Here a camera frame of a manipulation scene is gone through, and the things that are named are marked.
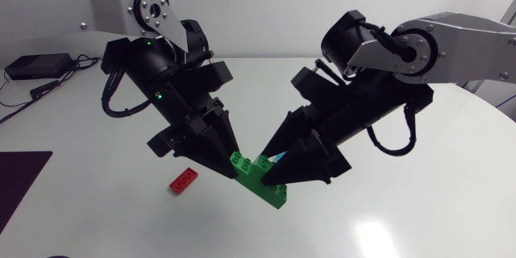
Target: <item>screw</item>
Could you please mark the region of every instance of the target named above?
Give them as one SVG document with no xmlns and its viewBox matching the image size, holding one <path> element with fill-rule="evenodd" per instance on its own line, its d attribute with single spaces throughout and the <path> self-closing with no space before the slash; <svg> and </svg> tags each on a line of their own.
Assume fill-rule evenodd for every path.
<svg viewBox="0 0 516 258">
<path fill-rule="evenodd" d="M 498 76 L 500 77 L 501 80 L 505 81 L 506 79 L 509 78 L 509 73 L 503 72 L 503 73 L 500 73 Z"/>
</svg>

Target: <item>white table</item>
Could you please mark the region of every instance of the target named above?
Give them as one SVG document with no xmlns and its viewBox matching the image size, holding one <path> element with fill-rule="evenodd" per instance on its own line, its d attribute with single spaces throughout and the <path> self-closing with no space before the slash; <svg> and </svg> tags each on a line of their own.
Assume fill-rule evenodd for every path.
<svg viewBox="0 0 516 258">
<path fill-rule="evenodd" d="M 254 158 L 307 104 L 289 81 L 313 60 L 226 62 L 235 80 L 215 95 Z M 191 160 L 156 157 L 146 143 L 167 123 L 154 108 L 106 116 L 105 80 L 100 68 L 78 73 L 0 126 L 0 151 L 54 151 L 0 235 L 0 257 L 516 256 L 516 125 L 454 85 L 432 86 L 408 156 L 379 152 L 361 132 L 339 147 L 352 170 L 289 185 L 276 210 Z M 0 100 L 23 101 L 34 86 L 10 84 Z M 114 107 L 143 99 L 127 78 Z M 387 147 L 408 140 L 401 110 L 375 130 Z M 174 196 L 168 185 L 187 167 L 199 177 Z"/>
</svg>

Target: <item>black mat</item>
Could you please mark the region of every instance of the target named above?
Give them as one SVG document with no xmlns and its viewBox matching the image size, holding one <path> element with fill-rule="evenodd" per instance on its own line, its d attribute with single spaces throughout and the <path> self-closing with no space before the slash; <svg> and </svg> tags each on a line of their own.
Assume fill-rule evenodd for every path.
<svg viewBox="0 0 516 258">
<path fill-rule="evenodd" d="M 52 152 L 0 152 L 0 234 Z"/>
</svg>

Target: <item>black box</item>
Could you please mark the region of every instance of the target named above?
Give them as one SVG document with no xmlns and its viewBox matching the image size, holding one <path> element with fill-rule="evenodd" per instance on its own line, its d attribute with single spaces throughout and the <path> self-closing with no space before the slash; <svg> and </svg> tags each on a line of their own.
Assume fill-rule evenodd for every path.
<svg viewBox="0 0 516 258">
<path fill-rule="evenodd" d="M 62 77 L 73 66 L 68 53 L 22 56 L 6 67 L 13 80 Z"/>
</svg>

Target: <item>black cable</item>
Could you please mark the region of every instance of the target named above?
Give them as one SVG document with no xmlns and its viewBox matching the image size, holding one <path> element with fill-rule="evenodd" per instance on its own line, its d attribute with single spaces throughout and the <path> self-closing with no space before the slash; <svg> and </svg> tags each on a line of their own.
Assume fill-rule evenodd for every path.
<svg viewBox="0 0 516 258">
<path fill-rule="evenodd" d="M 9 83 L 9 79 L 7 79 L 7 77 L 6 77 L 6 71 L 5 70 L 3 71 L 3 78 L 5 78 L 6 81 L 2 84 L 2 86 L 0 86 L 0 90 L 3 89 L 4 85 L 7 85 L 7 83 Z"/>
<path fill-rule="evenodd" d="M 372 126 L 369 126 L 367 128 L 369 138 L 371 139 L 374 146 L 378 147 L 385 154 L 389 154 L 391 156 L 404 156 L 405 154 L 412 151 L 414 145 L 416 144 L 416 110 L 412 106 L 406 105 L 403 112 L 405 113 L 406 124 L 408 125 L 410 130 L 410 141 L 402 149 L 390 150 L 383 147 L 378 141 L 376 135 L 374 134 Z"/>
<path fill-rule="evenodd" d="M 325 72 L 328 76 L 330 76 L 334 81 L 337 82 L 337 84 L 346 86 L 346 83 L 339 76 L 337 76 L 336 73 L 333 73 L 333 71 L 330 69 L 330 67 L 327 64 L 325 64 L 324 61 L 322 61 L 321 59 L 315 60 L 315 66 L 317 66 L 323 72 Z"/>
<path fill-rule="evenodd" d="M 371 35 L 388 51 L 399 55 L 403 60 L 410 58 L 405 50 L 405 45 L 394 39 L 391 35 L 385 33 L 385 27 L 378 27 L 374 24 L 366 23 L 365 21 L 359 21 L 358 24 L 365 29 L 369 29 L 371 31 Z"/>
<path fill-rule="evenodd" d="M 25 105 L 27 103 L 28 102 L 23 102 L 23 103 L 19 103 L 19 104 L 15 104 L 15 105 L 8 105 L 8 104 L 4 104 L 3 102 L 0 102 L 0 105 L 6 106 L 6 107 L 17 107 L 17 106 Z"/>
<path fill-rule="evenodd" d="M 110 100 L 113 97 L 114 92 L 119 87 L 120 81 L 125 73 L 125 69 L 123 68 L 115 68 L 110 76 L 107 78 L 106 85 L 104 86 L 104 91 L 102 92 L 102 109 L 104 112 L 113 118 L 124 118 L 131 116 L 132 114 L 139 113 L 143 109 L 147 108 L 151 105 L 149 100 L 135 106 L 131 109 L 125 109 L 123 111 L 115 111 L 110 108 Z"/>
<path fill-rule="evenodd" d="M 42 92 L 41 94 L 39 94 L 38 96 L 36 96 L 35 98 L 33 98 L 32 100 L 30 100 L 29 102 L 25 102 L 25 103 L 20 103 L 20 104 L 17 104 L 17 105 L 6 105 L 4 103 L 1 103 L 0 102 L 0 105 L 3 105 L 3 106 L 8 106 L 8 107 L 14 107 L 14 106 L 21 106 L 20 108 L 18 108 L 16 111 L 4 116 L 3 118 L 0 119 L 0 124 L 1 123 L 4 123 L 5 121 L 7 121 L 8 119 L 12 118 L 13 116 L 17 115 L 18 113 L 20 113 L 21 111 L 27 109 L 30 105 L 38 102 L 41 98 L 43 98 L 44 96 L 50 94 L 53 90 L 55 90 L 58 86 L 60 86 L 62 83 L 64 83 L 65 81 L 69 80 L 74 74 L 75 72 L 77 71 L 77 69 L 80 69 L 80 68 L 85 68 L 85 69 L 88 69 L 88 68 L 91 68 L 92 66 L 96 65 L 99 61 L 101 60 L 101 58 L 98 58 L 98 57 L 93 57 L 93 58 L 90 58 L 88 57 L 87 55 L 83 55 L 81 54 L 80 56 L 77 57 L 77 59 L 73 62 L 73 67 L 70 68 L 66 73 L 64 73 L 63 77 L 61 77 L 61 79 L 59 81 L 56 81 L 56 84 L 49 87 L 47 90 L 45 90 L 44 92 Z M 82 66 L 81 67 L 81 62 L 83 61 L 91 61 L 91 64 L 88 64 L 86 66 Z"/>
<path fill-rule="evenodd" d="M 495 108 L 499 108 L 499 107 L 503 106 L 503 104 L 507 103 L 508 101 L 510 101 L 510 100 L 512 100 L 514 98 L 516 98 L 516 94 L 514 96 L 506 99 L 504 102 L 501 102 L 500 104 L 496 105 Z"/>
</svg>

